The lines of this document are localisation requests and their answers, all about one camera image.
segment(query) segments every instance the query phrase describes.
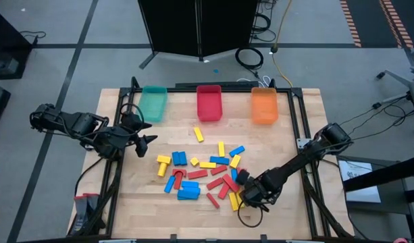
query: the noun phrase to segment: wooden table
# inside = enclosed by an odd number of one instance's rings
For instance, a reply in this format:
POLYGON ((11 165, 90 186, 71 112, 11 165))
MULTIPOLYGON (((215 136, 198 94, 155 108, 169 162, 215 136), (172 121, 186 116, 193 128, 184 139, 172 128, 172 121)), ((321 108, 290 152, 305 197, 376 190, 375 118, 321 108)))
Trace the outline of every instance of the wooden table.
MULTIPOLYGON (((103 89, 97 107, 97 114, 109 117, 110 124, 113 123, 118 92, 118 89, 103 89)), ((303 89, 303 93, 310 130, 314 135, 327 124, 324 105, 318 89, 303 89)), ((136 94, 135 103, 139 98, 140 94, 136 94)), ((196 93, 168 93, 163 121, 143 131, 145 134, 156 134, 159 138, 149 145, 144 158, 136 156, 134 146, 126 150, 112 238, 169 238, 170 234, 177 234, 179 239, 259 239, 260 234, 267 234, 272 240, 311 239, 300 173, 289 177, 277 203, 270 206, 269 213, 264 213, 262 224, 256 228, 247 228, 239 222, 228 197, 225 200, 217 198, 220 186, 210 191, 220 204, 220 209, 215 209, 205 196, 208 192, 205 185, 224 173, 209 174, 196 180, 201 187, 199 200, 177 200, 175 190, 171 194, 163 192, 174 166, 168 167, 164 178, 157 176, 157 155, 171 156, 173 151, 186 151, 188 159, 197 157, 200 161, 208 161, 210 156, 218 155, 219 141, 224 141, 227 157, 232 149, 244 145, 246 151, 241 154, 239 166, 248 169, 252 176, 281 166, 296 155, 286 95, 278 95, 279 120, 272 126, 252 123, 250 100, 250 93, 222 93, 222 119, 201 124, 197 119, 196 93), (204 142, 198 143, 194 126, 201 128, 204 142)), ((302 133, 296 99, 295 102, 302 133)), ((326 159, 336 161, 334 157, 326 159)), ((84 169, 96 160, 96 152, 87 153, 84 169)), ((101 163, 84 176, 78 194, 100 192, 104 167, 105 163, 101 163)), ((186 169, 194 171, 199 168, 189 162, 186 169)), ((321 163, 319 176, 327 208, 343 228, 353 234, 337 167, 321 163)), ((322 235, 319 210, 315 203, 313 207, 318 234, 322 235)), ((259 209, 243 208, 240 213, 249 224, 259 220, 259 209)), ((107 215, 108 209, 105 209, 105 221, 107 215)))

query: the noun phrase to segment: floor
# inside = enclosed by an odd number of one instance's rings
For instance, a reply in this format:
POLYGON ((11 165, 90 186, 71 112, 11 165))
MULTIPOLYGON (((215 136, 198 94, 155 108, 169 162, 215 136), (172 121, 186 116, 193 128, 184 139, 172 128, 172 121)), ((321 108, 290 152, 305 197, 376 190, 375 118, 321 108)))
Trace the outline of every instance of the floor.
MULTIPOLYGON (((273 30, 278 27, 286 4, 280 0, 275 6, 273 30)), ((42 148, 44 136, 31 130, 27 119, 41 103, 56 103, 60 96, 66 112, 94 112, 102 88, 129 86, 132 76, 136 76, 141 86, 167 87, 177 82, 253 79, 235 61, 234 52, 208 57, 209 63, 160 53, 141 70, 138 66, 151 54, 149 49, 119 49, 118 46, 80 49, 80 45, 66 45, 148 43, 139 6, 134 0, 0 0, 0 13, 19 31, 45 31, 47 36, 39 44, 61 44, 34 49, 22 79, 1 81, 2 87, 10 91, 11 99, 0 121, 0 242, 7 240, 42 148)), ((280 41, 353 44, 339 1, 330 0, 294 0, 280 41)), ((385 69, 411 78, 403 49, 313 46, 280 49, 278 64, 295 86, 321 89, 330 122, 344 121, 367 111, 376 101, 406 91, 390 78, 374 80, 385 69)), ((270 59, 269 49, 259 50, 265 57, 260 74, 275 78, 278 86, 286 87, 287 83, 280 79, 270 59)), ((256 62, 257 58, 242 52, 243 61, 256 62)), ((412 110, 408 103, 399 105, 412 110)), ((380 114, 354 136, 377 132, 393 121, 380 114)), ((349 131, 361 122, 352 121, 345 129, 349 131)), ((359 140, 345 155, 387 160, 413 157, 414 116, 383 134, 359 140)), ((76 141, 62 137, 51 139, 18 241, 65 236, 73 188, 84 156, 85 151, 76 141)), ((414 180, 407 182, 414 188, 414 180)), ((351 217, 371 239, 393 241, 409 237, 403 216, 353 211, 351 217)))

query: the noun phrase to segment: orange bin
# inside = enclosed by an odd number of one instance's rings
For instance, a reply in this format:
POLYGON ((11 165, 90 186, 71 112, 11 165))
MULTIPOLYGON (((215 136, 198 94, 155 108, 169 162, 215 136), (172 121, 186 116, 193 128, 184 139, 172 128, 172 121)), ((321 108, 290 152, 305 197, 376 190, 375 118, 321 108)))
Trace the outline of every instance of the orange bin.
POLYGON ((252 88, 252 120, 255 124, 273 124, 279 118, 275 88, 252 88))

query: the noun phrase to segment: yellow block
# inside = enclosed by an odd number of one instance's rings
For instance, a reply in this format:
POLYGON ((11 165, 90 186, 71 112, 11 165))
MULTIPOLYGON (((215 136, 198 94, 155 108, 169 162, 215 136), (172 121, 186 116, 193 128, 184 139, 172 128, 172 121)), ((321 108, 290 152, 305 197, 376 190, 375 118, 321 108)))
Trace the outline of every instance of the yellow block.
POLYGON ((238 163, 240 163, 240 159, 241 159, 240 155, 235 155, 229 166, 236 169, 236 167, 238 166, 238 163))
POLYGON ((199 167, 201 167, 203 169, 214 169, 215 168, 215 163, 200 162, 199 167))
POLYGON ((199 163, 199 160, 196 157, 193 157, 190 162, 192 163, 193 166, 197 166, 199 163))
POLYGON ((241 197, 240 197, 240 192, 235 193, 235 196, 236 196, 236 201, 238 202, 238 206, 240 206, 240 204, 241 204, 241 202, 242 202, 241 197))
POLYGON ((237 211, 238 201, 236 200, 235 192, 229 193, 229 200, 231 201, 232 210, 237 211))
POLYGON ((198 138, 198 142, 204 141, 204 137, 202 137, 202 134, 201 134, 201 129, 199 129, 198 127, 195 127, 193 128, 193 130, 195 131, 196 138, 198 138))
POLYGON ((219 142, 219 157, 225 157, 225 144, 219 142))
POLYGON ((157 172, 157 175, 161 177, 165 176, 166 168, 167 168, 167 163, 160 163, 159 172, 157 172))
POLYGON ((171 157, 159 155, 157 156, 157 162, 170 164, 171 157))

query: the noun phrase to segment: yellow cable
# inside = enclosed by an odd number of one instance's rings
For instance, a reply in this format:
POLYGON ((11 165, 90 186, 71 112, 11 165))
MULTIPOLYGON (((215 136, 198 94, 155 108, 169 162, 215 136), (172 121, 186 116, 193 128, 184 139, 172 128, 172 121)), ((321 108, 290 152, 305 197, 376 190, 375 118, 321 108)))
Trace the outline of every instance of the yellow cable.
MULTIPOLYGON (((288 13, 290 4, 292 3, 292 0, 289 0, 288 6, 286 6, 285 12, 283 13, 282 16, 282 20, 280 21, 280 26, 279 26, 279 30, 277 31, 277 37, 276 37, 276 42, 274 43, 274 48, 277 49, 277 44, 279 43, 279 36, 280 36, 280 32, 282 31, 282 25, 283 25, 283 21, 285 20, 286 14, 288 13)), ((279 65, 277 65, 276 60, 274 59, 274 53, 273 55, 271 55, 273 57, 273 63, 276 66, 277 70, 279 71, 280 77, 282 77, 283 79, 285 79, 288 84, 293 87, 294 85, 292 84, 292 82, 289 80, 288 77, 286 77, 282 71, 280 70, 279 65)))

